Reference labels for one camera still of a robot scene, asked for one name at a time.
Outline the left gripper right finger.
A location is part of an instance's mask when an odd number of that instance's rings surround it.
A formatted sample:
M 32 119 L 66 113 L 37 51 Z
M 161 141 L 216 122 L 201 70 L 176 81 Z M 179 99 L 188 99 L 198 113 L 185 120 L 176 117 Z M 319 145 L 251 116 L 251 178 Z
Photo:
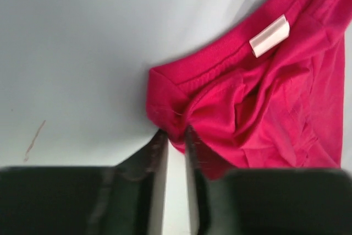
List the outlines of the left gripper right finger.
M 192 234 L 351 234 L 351 176 L 331 168 L 241 169 L 185 132 Z

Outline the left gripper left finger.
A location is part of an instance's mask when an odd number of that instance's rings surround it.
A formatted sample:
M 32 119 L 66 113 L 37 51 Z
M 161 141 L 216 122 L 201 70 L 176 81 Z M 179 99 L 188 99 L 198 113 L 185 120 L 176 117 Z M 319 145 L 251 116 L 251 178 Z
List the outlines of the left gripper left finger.
M 167 136 L 115 166 L 1 169 L 1 234 L 161 234 Z

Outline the red t shirt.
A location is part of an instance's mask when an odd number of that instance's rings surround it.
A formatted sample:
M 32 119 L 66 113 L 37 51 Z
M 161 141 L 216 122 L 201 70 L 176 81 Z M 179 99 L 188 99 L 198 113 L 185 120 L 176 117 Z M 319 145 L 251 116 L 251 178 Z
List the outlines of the red t shirt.
M 339 168 L 351 0 L 267 0 L 200 51 L 151 68 L 148 118 L 212 179 L 239 168 Z

